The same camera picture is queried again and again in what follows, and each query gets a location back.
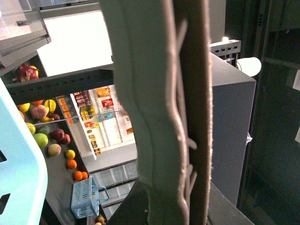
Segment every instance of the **red package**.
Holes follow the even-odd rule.
[[[108,107],[108,106],[113,105],[113,99],[112,98],[102,100],[101,102],[102,102],[103,107]]]
[[[87,123],[84,124],[84,126],[85,126],[86,128],[91,127],[91,126],[93,126],[93,125],[94,125],[93,122],[87,122]]]

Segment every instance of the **metal frame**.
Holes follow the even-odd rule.
[[[7,85],[16,105],[113,84],[112,65]]]
[[[48,19],[80,13],[89,13],[99,10],[101,10],[99,2],[71,6],[62,5],[60,7],[49,7],[46,9],[43,9],[43,7],[41,7],[41,16],[43,19]]]
[[[33,1],[33,5],[37,9],[38,17],[44,29],[0,41],[0,67],[8,67],[20,58],[26,57],[51,42],[45,22],[35,1]]]

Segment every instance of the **white light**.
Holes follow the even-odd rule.
[[[228,37],[223,37],[222,42],[229,42],[229,38]]]
[[[261,71],[262,64],[258,58],[243,58],[237,60],[237,66],[240,71],[248,76],[255,76]]]

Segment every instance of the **light blue plastic crate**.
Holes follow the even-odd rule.
[[[45,159],[0,79],[0,225],[38,225],[47,190]]]
[[[73,185],[71,210],[77,219],[99,215],[99,205],[109,200],[109,196],[106,199],[99,199],[100,189],[108,196],[106,188],[97,186],[93,176]]]

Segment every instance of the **orange fruit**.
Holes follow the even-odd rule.
[[[35,102],[30,102],[30,104],[34,105],[34,106],[38,106],[40,104],[43,103],[43,100],[38,100],[38,101],[35,101]]]
[[[76,181],[81,181],[82,178],[83,178],[83,173],[82,173],[82,172],[76,171],[76,172],[74,173],[74,179],[75,179]]]
[[[82,172],[82,179],[85,180],[87,179],[89,176],[88,176],[88,173],[87,172]]]
[[[77,167],[77,163],[75,160],[71,159],[68,161],[67,163],[67,167],[70,169],[70,170],[73,170]]]
[[[19,113],[21,114],[23,120],[25,120],[25,116],[24,116],[24,114],[20,110],[19,110]]]

